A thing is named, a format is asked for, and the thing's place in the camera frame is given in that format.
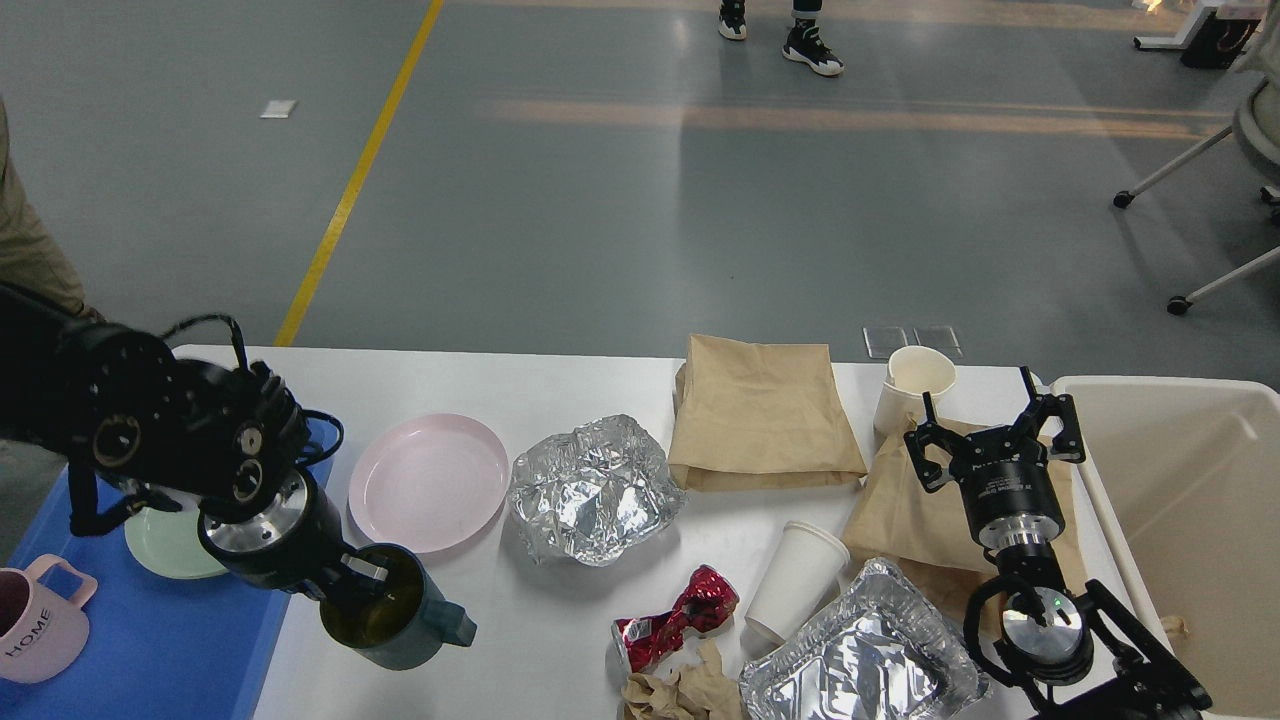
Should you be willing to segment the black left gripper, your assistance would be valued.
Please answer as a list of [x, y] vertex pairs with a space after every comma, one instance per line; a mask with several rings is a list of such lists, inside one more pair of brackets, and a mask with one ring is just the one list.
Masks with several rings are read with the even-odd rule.
[[385, 552], [355, 553], [340, 515], [310, 471], [294, 469], [265, 510], [243, 521], [198, 514], [198, 542], [229, 573], [262, 589], [334, 600], [380, 591], [390, 579]]

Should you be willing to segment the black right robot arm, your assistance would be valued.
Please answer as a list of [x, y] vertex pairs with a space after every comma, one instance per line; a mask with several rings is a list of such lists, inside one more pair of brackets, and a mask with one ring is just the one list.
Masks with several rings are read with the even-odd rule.
[[1052, 461], [1085, 460], [1074, 398], [1037, 388], [1007, 425], [945, 427], [931, 393], [902, 439], [928, 493], [957, 484], [972, 539], [996, 577], [970, 596], [963, 638], [996, 682], [1018, 688], [1038, 719], [1198, 719], [1204, 685], [1098, 580], [1068, 588], [1052, 543], [1066, 529]]

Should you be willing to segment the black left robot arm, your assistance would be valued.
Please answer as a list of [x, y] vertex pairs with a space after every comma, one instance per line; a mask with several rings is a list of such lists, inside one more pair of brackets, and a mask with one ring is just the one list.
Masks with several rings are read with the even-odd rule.
[[3, 286], [3, 438], [68, 461], [70, 532], [104, 536], [142, 509], [198, 510], [204, 550], [243, 582], [316, 601], [369, 600], [390, 579], [362, 553], [310, 471], [315, 442], [280, 375], [250, 361], [225, 314], [236, 365], [179, 359], [166, 334], [91, 322]]

